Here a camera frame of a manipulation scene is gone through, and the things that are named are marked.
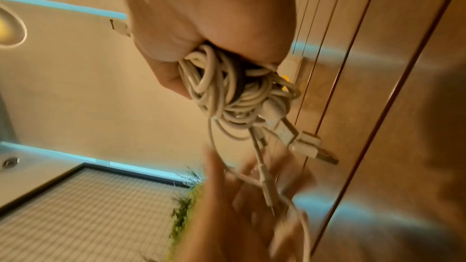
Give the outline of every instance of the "bundle of cables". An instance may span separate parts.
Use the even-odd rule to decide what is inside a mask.
[[[226,165],[225,169],[242,181],[261,188],[272,210],[281,201],[299,217],[304,230],[302,261],[308,262],[311,241],[305,217],[289,198],[278,193],[259,146],[264,141],[264,132],[281,138],[270,126],[277,126],[276,122],[283,121],[290,111],[291,100],[300,96],[298,87],[280,77],[275,66],[254,65],[208,44],[199,46],[181,60],[178,69],[191,98],[208,117],[208,132],[214,149],[212,121],[234,140],[252,140],[259,180],[240,174]],[[233,135],[224,126],[233,130],[248,130],[250,135]]]

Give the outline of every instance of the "black border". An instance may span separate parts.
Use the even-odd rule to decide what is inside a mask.
[[[146,174],[141,174],[141,173],[136,173],[136,172],[131,172],[131,171],[125,171],[125,170],[120,170],[112,167],[107,167],[107,166],[100,166],[96,164],[89,164],[89,163],[82,163],[67,172],[51,179],[50,181],[42,184],[39,187],[34,188],[30,192],[18,197],[17,199],[7,203],[6,205],[0,207],[0,220],[3,219],[6,215],[12,213],[16,209],[20,208],[22,205],[26,204],[27,202],[41,196],[42,194],[45,194],[47,191],[53,189],[55,186],[63,183],[66,181],[68,178],[72,177],[76,173],[84,170],[84,169],[93,169],[93,170],[98,170],[102,172],[107,172],[107,173],[112,173],[116,175],[123,175],[123,176],[128,176],[128,177],[133,177],[133,178],[138,178],[138,179],[143,179],[143,180],[149,180],[153,182],[158,182],[158,183],[163,183],[163,184],[168,184],[168,185],[173,185],[177,187],[183,187],[183,188],[188,188],[189,186],[186,185],[186,183],[183,183],[179,180],[170,180],[166,178],[161,178],[157,176],[151,176],[151,175],[146,175]]]

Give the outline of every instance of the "white grid tile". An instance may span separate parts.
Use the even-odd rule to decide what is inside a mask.
[[[85,168],[0,219],[0,261],[160,261],[186,191]]]

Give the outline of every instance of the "hand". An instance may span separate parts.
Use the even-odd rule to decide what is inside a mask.
[[[295,0],[126,0],[134,42],[159,83],[189,97],[177,62],[205,41],[280,64],[293,39]]]
[[[288,197],[314,183],[312,174],[296,170],[292,160],[291,153],[287,153],[269,166],[274,176],[280,172],[295,175],[293,181],[289,181],[289,177],[282,179],[289,184],[284,189]],[[249,161],[240,172],[250,174],[255,165],[255,161]],[[286,262],[296,247],[302,247],[298,238],[302,232],[301,224],[297,221],[289,224],[288,234],[282,237],[280,246],[270,257],[268,248],[277,219],[266,206],[259,188],[244,184],[230,174],[225,175],[223,167],[218,154],[209,152],[205,164],[207,180],[201,200],[185,229],[174,261]]]

